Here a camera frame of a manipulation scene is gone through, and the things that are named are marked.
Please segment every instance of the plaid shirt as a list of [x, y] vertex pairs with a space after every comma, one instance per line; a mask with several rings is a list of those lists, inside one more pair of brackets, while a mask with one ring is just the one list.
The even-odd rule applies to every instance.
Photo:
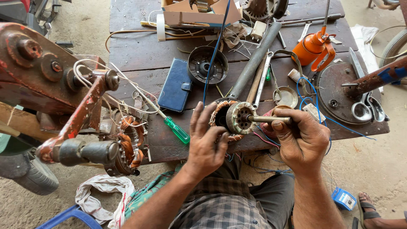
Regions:
[[207, 177], [188, 195], [170, 229], [271, 229], [246, 183]]

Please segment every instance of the metal blade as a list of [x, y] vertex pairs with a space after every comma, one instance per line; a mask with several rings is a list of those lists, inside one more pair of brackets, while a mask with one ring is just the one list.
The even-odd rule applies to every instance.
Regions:
[[355, 70], [356, 76], [358, 79], [362, 78], [365, 76], [365, 73], [362, 70], [362, 66], [359, 63], [359, 60], [356, 57], [356, 53], [352, 50], [352, 48], [349, 48], [349, 53], [350, 53], [350, 60], [352, 62], [353, 69]]

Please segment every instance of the wooden table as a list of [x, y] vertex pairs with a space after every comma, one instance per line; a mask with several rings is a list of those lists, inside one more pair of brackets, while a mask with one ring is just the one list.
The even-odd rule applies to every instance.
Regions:
[[[288, 6], [286, 16], [283, 16], [279, 21], [283, 20], [299, 20], [304, 18], [321, 17], [324, 15], [326, 0], [296, 0]], [[158, 1], [152, 0], [111, 0], [110, 11], [110, 32], [118, 30], [133, 30], [141, 29], [140, 21], [147, 21], [147, 17], [152, 10], [160, 9]], [[337, 52], [337, 58], [344, 62], [350, 62], [348, 53], [349, 47], [357, 51], [356, 43], [353, 39], [348, 22], [344, 18], [344, 10], [340, 1], [331, 0], [330, 14], [340, 13], [343, 18], [334, 22], [329, 22], [327, 33], [335, 33], [336, 39], [343, 42], [342, 45], [334, 46]], [[151, 17], [151, 21], [155, 21], [155, 16]], [[309, 27], [308, 33], [316, 33], [321, 29], [323, 21], [313, 22]], [[287, 45], [286, 50], [292, 50], [297, 44], [304, 28], [304, 23], [284, 26], [280, 31]], [[151, 92], [160, 92], [165, 82], [166, 76], [171, 66], [174, 57], [180, 59], [188, 59], [188, 54], [180, 52], [177, 48], [184, 51], [192, 51], [195, 47], [207, 45], [209, 42], [204, 38], [193, 38], [185, 40], [171, 40], [158, 42], [155, 33], [120, 33], [115, 34], [110, 42], [109, 60], [113, 62], [127, 77], [132, 81], [137, 82], [143, 89]], [[282, 49], [280, 41], [276, 38], [270, 47], [271, 51]], [[223, 94], [235, 84], [241, 71], [247, 64], [248, 58], [237, 52], [229, 52], [230, 49], [225, 46], [223, 54], [229, 62], [229, 72], [225, 80], [218, 84]], [[240, 49], [241, 52], [249, 56], [245, 49]], [[356, 52], [362, 67], [365, 69], [365, 64], [359, 54]], [[287, 77], [291, 69], [296, 68], [295, 63], [291, 58], [272, 59], [271, 65], [275, 72], [279, 86], [289, 86], [296, 88], [296, 83]], [[311, 65], [303, 67], [304, 75], [310, 78], [314, 77], [311, 72]], [[241, 93], [241, 100], [245, 100], [250, 86], [247, 86]], [[118, 99], [124, 100], [127, 104], [134, 104], [131, 95], [134, 89], [126, 81], [122, 81], [119, 89], [111, 92], [111, 95]], [[271, 81], [267, 81], [261, 96], [261, 103], [257, 113], [263, 115], [274, 107], [271, 101], [274, 85]], [[221, 96], [215, 87], [210, 87], [206, 96], [206, 101], [212, 102], [219, 99]], [[376, 98], [380, 98], [380, 93], [375, 93]], [[189, 133], [189, 121], [192, 115], [192, 108], [196, 106], [198, 101], [203, 98], [203, 88], [196, 86], [190, 93], [186, 104], [186, 111], [183, 114], [169, 113], [174, 121], [180, 125], [186, 132]], [[337, 124], [328, 123], [331, 129], [332, 140], [348, 139], [359, 137], [360, 135], [348, 131]], [[345, 126], [368, 135], [384, 134], [389, 132], [387, 122], [373, 123], [365, 125], [346, 125]], [[148, 141], [152, 161], [150, 163], [159, 163], [166, 161], [184, 160], [188, 157], [188, 145], [183, 144], [168, 128], [159, 115], [150, 115], [148, 124]], [[246, 135], [241, 141], [230, 144], [228, 152], [243, 152], [268, 149], [270, 145], [261, 141], [254, 134]]]

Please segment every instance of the masking tape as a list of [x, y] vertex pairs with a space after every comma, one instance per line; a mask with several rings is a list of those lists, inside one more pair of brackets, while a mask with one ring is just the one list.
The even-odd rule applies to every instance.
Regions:
[[157, 39], [158, 41], [165, 41], [164, 14], [157, 14]]

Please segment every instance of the concrete floor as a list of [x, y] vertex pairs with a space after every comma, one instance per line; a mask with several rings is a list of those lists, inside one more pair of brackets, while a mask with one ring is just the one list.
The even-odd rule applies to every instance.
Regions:
[[[350, 26], [356, 23], [374, 26], [380, 30], [393, 25], [404, 25], [400, 9], [395, 11], [380, 10], [377, 7], [368, 9], [368, 0], [342, 0], [346, 19]], [[73, 51], [101, 56], [106, 62], [109, 54], [105, 50], [105, 39], [109, 35], [110, 0], [74, 1], [63, 5], [60, 15], [53, 23], [51, 40], [74, 40]], [[373, 47], [381, 53], [386, 44], [398, 33], [393, 29], [378, 35]], [[391, 118], [391, 132], [374, 136], [377, 141], [363, 137], [332, 142], [332, 149], [324, 162], [332, 170], [340, 188], [354, 196], [359, 191], [370, 194], [377, 211], [383, 218], [403, 218], [407, 210], [407, 156], [405, 149], [404, 128], [407, 127], [407, 87], [385, 86], [382, 106]], [[267, 158], [258, 159], [259, 167], [284, 169], [286, 166]], [[135, 188], [143, 187], [156, 175], [174, 168], [174, 163], [161, 163], [140, 167], [139, 177], [130, 177]], [[49, 196], [37, 196], [26, 191], [13, 181], [0, 178], [0, 227], [2, 228], [35, 228], [57, 213], [74, 205], [76, 188], [88, 178], [104, 171], [92, 167], [64, 167], [50, 165], [59, 180], [59, 188]], [[246, 165], [242, 168], [242, 180], [255, 185], [273, 175], [259, 174]], [[121, 194], [103, 194], [93, 192], [101, 200], [104, 208], [114, 211]], [[354, 216], [359, 217], [357, 207], [352, 212], [343, 211], [348, 228], [351, 228]], [[70, 219], [56, 228], [87, 228], [76, 219]]]

